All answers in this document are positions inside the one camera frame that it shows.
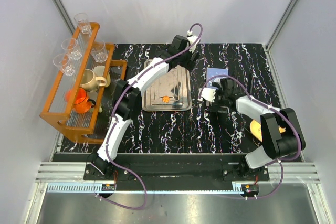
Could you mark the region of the clear glass cup lower shelf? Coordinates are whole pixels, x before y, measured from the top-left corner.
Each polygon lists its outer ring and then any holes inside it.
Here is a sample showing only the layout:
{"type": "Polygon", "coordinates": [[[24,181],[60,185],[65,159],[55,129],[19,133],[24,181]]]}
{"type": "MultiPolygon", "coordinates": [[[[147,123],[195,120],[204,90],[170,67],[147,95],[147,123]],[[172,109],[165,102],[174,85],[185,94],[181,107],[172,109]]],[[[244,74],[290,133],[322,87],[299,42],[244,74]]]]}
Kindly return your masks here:
{"type": "Polygon", "coordinates": [[[108,58],[106,45],[103,41],[95,41],[92,46],[91,54],[97,63],[103,63],[108,58]]]}

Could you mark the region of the orange swirl cookie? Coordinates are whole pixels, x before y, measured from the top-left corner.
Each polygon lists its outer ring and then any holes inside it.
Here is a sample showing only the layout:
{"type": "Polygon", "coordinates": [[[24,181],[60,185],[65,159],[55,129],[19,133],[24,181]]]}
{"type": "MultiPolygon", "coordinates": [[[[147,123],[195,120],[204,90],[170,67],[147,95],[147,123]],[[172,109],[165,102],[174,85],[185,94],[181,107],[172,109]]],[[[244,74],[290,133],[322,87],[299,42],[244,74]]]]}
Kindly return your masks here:
{"type": "Polygon", "coordinates": [[[170,102],[170,97],[169,97],[169,96],[166,96],[166,95],[163,96],[163,97],[162,97],[162,102],[163,102],[163,103],[169,103],[169,102],[170,102]]]}

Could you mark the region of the clear glass cup middle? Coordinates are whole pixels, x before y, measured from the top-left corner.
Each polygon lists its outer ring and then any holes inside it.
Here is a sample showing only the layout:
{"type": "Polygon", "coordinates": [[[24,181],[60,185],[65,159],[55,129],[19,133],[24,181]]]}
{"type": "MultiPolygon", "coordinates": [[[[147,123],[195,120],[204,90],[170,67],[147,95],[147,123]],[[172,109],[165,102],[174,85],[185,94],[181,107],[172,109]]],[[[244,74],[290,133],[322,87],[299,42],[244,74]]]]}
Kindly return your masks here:
{"type": "Polygon", "coordinates": [[[71,60],[79,60],[82,57],[78,41],[74,38],[68,38],[61,43],[62,49],[71,60]]]}

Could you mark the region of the orange plastic cup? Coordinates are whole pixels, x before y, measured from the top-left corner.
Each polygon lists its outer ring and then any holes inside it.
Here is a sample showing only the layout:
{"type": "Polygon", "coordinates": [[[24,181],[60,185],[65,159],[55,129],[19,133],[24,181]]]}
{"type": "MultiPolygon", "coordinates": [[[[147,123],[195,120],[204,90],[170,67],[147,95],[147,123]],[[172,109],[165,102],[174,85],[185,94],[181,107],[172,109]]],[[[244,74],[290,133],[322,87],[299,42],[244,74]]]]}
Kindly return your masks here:
{"type": "Polygon", "coordinates": [[[73,110],[78,114],[87,113],[96,106],[95,100],[89,98],[88,92],[84,88],[79,88],[73,104],[73,110]]]}

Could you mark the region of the silver tin lid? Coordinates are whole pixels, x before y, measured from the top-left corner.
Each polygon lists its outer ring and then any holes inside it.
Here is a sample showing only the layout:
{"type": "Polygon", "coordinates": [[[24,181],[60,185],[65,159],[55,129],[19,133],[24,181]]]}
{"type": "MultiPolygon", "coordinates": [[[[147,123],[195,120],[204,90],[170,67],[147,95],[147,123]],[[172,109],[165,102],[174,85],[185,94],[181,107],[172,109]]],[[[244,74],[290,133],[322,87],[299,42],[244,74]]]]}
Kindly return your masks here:
{"type": "Polygon", "coordinates": [[[228,69],[208,67],[206,70],[206,81],[208,81],[214,76],[219,76],[219,77],[210,80],[207,83],[206,87],[211,88],[211,89],[217,89],[217,87],[212,86],[212,82],[220,83],[220,79],[223,78],[222,75],[228,75],[228,69]]]}

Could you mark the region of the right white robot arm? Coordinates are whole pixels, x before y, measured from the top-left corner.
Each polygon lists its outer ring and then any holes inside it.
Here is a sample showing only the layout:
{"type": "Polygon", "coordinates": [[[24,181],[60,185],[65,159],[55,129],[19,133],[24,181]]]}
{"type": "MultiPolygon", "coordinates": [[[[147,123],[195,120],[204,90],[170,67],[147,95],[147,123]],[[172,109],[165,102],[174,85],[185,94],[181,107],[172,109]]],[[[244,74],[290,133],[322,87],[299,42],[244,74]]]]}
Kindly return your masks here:
{"type": "Polygon", "coordinates": [[[297,115],[292,108],[275,108],[252,95],[235,78],[222,74],[209,79],[200,97],[215,113],[238,112],[261,129],[262,144],[244,155],[238,163],[239,176],[250,180],[262,167],[281,161],[296,160],[306,147],[297,115]]]}

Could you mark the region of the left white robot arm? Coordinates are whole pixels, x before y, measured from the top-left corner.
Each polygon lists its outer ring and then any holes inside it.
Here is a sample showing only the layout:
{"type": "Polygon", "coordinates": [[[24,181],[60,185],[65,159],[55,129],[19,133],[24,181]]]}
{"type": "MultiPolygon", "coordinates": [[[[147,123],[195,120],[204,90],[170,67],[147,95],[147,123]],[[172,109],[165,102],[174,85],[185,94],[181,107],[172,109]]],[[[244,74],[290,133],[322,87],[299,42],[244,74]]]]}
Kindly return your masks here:
{"type": "Polygon", "coordinates": [[[116,83],[113,96],[113,110],[110,126],[104,141],[98,149],[91,165],[95,174],[103,180],[113,175],[112,161],[115,160],[121,140],[129,125],[142,110],[142,95],[159,77],[165,75],[177,66],[191,71],[199,54],[195,52],[200,42],[200,35],[176,35],[171,44],[158,51],[151,63],[133,78],[116,83]]]}

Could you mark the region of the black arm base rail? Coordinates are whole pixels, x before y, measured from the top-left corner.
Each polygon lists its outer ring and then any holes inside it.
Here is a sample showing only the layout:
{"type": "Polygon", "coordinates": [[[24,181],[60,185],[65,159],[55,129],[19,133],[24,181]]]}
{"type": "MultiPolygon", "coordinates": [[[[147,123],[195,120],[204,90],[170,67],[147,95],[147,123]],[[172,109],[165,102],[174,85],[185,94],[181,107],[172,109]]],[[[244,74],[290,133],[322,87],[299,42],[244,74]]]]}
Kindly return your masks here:
{"type": "Polygon", "coordinates": [[[142,191],[136,175],[147,191],[232,190],[233,182],[270,180],[264,167],[250,170],[243,154],[118,154],[114,164],[97,154],[87,158],[84,180],[116,180],[117,189],[142,191]]]}

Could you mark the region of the clear glass cup far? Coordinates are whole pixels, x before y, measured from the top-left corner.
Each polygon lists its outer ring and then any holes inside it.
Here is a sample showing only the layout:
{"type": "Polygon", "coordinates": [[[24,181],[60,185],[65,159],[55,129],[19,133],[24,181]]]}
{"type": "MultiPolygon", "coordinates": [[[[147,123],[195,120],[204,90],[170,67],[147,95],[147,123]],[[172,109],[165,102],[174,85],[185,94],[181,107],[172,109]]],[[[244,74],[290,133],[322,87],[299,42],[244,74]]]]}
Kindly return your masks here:
{"type": "Polygon", "coordinates": [[[91,23],[88,19],[88,15],[86,13],[78,13],[74,16],[74,21],[77,24],[77,27],[83,34],[89,34],[92,31],[91,23]]]}

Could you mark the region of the clear glass cup near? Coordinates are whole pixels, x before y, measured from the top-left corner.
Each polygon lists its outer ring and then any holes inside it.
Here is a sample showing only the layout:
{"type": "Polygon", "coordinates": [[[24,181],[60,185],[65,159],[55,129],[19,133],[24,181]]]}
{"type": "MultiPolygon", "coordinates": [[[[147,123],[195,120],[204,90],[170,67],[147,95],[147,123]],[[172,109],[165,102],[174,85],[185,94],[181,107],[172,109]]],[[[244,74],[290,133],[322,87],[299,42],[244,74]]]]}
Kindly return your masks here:
{"type": "Polygon", "coordinates": [[[53,59],[53,64],[66,76],[72,76],[75,74],[75,67],[72,64],[70,57],[66,53],[55,56],[53,59]]]}

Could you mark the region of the beige ceramic cup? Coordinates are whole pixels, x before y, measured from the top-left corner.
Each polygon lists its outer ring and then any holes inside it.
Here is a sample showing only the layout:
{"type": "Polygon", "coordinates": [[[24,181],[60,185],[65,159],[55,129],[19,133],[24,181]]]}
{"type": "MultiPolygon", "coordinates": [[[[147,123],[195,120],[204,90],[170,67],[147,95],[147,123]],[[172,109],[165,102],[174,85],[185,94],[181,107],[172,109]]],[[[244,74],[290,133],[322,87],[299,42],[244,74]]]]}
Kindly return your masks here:
{"type": "Polygon", "coordinates": [[[79,86],[88,92],[92,92],[97,91],[100,87],[105,87],[106,85],[106,78],[97,76],[90,69],[85,69],[79,86]]]}

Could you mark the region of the clear glass cup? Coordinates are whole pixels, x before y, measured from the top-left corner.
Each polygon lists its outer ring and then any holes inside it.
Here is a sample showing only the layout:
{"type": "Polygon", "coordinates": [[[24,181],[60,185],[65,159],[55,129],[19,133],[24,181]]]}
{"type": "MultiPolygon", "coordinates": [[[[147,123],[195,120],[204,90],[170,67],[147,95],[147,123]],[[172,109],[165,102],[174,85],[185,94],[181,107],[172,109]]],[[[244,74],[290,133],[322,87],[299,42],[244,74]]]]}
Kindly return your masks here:
{"type": "Polygon", "coordinates": [[[75,74],[75,67],[72,64],[70,57],[66,53],[55,56],[53,59],[53,64],[66,76],[72,76],[75,74]]]}
{"type": "Polygon", "coordinates": [[[86,13],[78,13],[74,16],[74,21],[77,24],[77,27],[83,34],[89,34],[92,31],[91,23],[88,19],[88,15],[86,13]]]}
{"type": "Polygon", "coordinates": [[[78,41],[74,38],[68,38],[61,43],[62,49],[71,60],[79,60],[82,57],[78,41]]]}

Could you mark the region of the orange wooden rack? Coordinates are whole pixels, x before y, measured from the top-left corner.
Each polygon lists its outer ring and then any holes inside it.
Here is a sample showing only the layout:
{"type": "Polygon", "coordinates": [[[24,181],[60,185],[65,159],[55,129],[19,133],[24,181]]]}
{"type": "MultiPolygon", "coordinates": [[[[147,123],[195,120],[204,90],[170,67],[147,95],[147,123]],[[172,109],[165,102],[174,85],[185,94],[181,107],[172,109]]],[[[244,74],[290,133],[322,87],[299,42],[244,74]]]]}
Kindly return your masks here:
{"type": "Polygon", "coordinates": [[[89,34],[76,28],[73,38],[77,41],[82,57],[70,63],[75,69],[71,76],[58,72],[51,87],[46,104],[40,117],[54,127],[64,137],[73,143],[102,144],[108,130],[109,118],[104,112],[109,112],[115,82],[124,79],[127,62],[114,60],[115,45],[106,43],[107,59],[103,63],[94,60],[92,49],[97,46],[96,39],[100,25],[90,23],[92,31],[89,34]],[[99,81],[96,91],[86,91],[80,81],[85,70],[101,66],[102,76],[111,77],[109,86],[103,86],[99,81]]]}

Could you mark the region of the steel baking tray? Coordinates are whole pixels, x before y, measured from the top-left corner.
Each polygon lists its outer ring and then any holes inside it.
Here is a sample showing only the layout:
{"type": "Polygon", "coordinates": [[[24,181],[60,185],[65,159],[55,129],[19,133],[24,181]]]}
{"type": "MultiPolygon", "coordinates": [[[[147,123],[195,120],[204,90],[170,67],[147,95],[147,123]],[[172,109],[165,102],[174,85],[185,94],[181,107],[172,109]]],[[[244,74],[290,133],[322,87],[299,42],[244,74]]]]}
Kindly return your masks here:
{"type": "Polygon", "coordinates": [[[192,107],[190,72],[177,66],[159,77],[142,96],[142,109],[147,112],[187,111],[192,107]],[[170,102],[163,103],[162,97],[170,102]]]}

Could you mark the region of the yellow plastic plate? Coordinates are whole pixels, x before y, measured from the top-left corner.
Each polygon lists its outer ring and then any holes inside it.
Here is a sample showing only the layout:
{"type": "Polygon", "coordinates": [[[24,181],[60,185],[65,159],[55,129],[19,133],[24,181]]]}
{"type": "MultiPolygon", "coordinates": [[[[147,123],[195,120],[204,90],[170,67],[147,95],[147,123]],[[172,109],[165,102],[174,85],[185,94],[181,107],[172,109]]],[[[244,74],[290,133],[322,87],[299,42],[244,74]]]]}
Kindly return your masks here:
{"type": "Polygon", "coordinates": [[[261,124],[256,120],[252,120],[249,126],[251,134],[260,142],[262,142],[261,124]]]}

